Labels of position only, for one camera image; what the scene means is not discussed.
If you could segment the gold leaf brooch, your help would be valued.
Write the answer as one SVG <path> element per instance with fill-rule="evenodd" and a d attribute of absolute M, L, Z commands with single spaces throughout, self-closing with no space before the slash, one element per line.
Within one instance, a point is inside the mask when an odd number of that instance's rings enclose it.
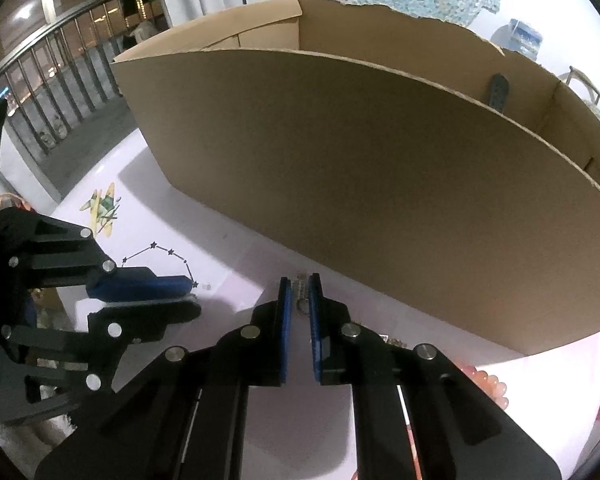
<path fill-rule="evenodd" d="M 400 341 L 400 339 L 392 338 L 392 337 L 389 337 L 388 335 L 380 335 L 380 338 L 382 339 L 382 341 L 385 344 L 390 344 L 390 346 L 393 346 L 396 348 L 408 349 L 408 345 L 405 342 Z"/>

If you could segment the brown cardboard box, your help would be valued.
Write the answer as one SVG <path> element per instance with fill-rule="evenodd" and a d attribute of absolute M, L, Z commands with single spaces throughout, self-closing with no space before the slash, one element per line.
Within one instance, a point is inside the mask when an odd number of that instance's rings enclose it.
<path fill-rule="evenodd" d="M 194 200 L 523 354 L 600 330 L 600 118 L 525 56 L 385 6 L 271 0 L 112 70 Z"/>

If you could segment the metal balcony railing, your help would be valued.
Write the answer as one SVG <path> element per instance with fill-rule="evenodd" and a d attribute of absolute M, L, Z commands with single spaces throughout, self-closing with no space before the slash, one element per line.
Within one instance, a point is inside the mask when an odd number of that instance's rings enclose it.
<path fill-rule="evenodd" d="M 48 190 L 66 196 L 136 127 L 112 71 L 137 27 L 166 29 L 160 0 L 86 0 L 0 61 L 8 124 Z"/>

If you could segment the black smartwatch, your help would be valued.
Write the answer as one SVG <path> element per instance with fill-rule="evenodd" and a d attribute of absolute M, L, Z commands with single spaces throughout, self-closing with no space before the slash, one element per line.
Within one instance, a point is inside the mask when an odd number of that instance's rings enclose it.
<path fill-rule="evenodd" d="M 497 112 L 503 114 L 509 95 L 509 81 L 503 74 L 492 76 L 488 87 L 486 104 Z"/>

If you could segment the wooden chair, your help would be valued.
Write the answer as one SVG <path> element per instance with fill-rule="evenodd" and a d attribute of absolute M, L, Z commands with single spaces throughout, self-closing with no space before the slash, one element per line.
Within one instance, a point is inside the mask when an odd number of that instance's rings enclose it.
<path fill-rule="evenodd" d="M 570 86 L 573 81 L 580 82 L 588 92 L 588 99 L 595 105 L 600 104 L 600 90 L 597 89 L 593 81 L 577 68 L 570 66 L 567 73 L 559 76 L 559 79 L 566 85 Z"/>

